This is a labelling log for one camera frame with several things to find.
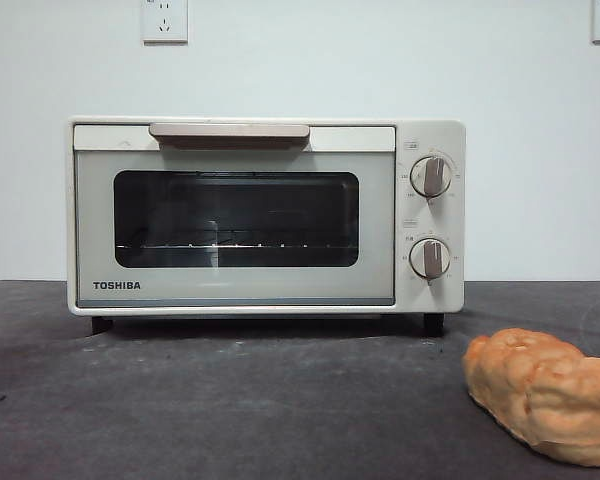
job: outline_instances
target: white wall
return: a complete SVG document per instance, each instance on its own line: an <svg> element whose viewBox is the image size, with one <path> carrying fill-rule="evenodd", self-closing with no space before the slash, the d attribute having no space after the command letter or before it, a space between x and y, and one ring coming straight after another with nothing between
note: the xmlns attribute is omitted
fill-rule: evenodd
<svg viewBox="0 0 600 480"><path fill-rule="evenodd" d="M466 123L469 280L600 279L600 46L587 0L0 0L0 279L65 277L73 114Z"/></svg>

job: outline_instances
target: bread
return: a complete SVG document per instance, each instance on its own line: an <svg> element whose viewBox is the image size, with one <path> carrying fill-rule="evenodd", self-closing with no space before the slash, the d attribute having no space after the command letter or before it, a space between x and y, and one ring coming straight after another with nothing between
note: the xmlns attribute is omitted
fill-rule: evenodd
<svg viewBox="0 0 600 480"><path fill-rule="evenodd" d="M469 394L518 440L563 462L600 466L600 358L519 328L475 338Z"/></svg>

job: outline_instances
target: gray countertop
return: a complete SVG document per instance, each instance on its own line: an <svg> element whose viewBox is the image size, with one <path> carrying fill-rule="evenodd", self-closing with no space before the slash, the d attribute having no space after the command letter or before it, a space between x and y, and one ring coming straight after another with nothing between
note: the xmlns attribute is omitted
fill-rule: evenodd
<svg viewBox="0 0 600 480"><path fill-rule="evenodd" d="M62 282L0 282L0 479L600 479L511 438L460 359L501 328L600 356L600 282L467 283L421 317L120 320Z"/></svg>

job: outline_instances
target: glass window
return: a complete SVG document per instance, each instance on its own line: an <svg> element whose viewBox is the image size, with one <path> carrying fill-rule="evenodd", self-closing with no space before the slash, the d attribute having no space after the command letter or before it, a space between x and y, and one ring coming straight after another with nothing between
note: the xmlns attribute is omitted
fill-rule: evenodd
<svg viewBox="0 0 600 480"><path fill-rule="evenodd" d="M351 173L120 172L124 267L346 267L358 258Z"/></svg>

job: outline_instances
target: temperature knob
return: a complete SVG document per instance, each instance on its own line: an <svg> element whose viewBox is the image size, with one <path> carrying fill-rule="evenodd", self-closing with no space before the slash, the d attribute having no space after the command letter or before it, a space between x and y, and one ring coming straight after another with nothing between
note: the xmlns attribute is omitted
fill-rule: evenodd
<svg viewBox="0 0 600 480"><path fill-rule="evenodd" d="M442 195L451 183L451 168L444 158L431 155L418 160L411 169L411 185L423 197Z"/></svg>
<svg viewBox="0 0 600 480"><path fill-rule="evenodd" d="M420 277L434 280L449 269L449 249L440 240L425 238L413 246L409 262Z"/></svg>

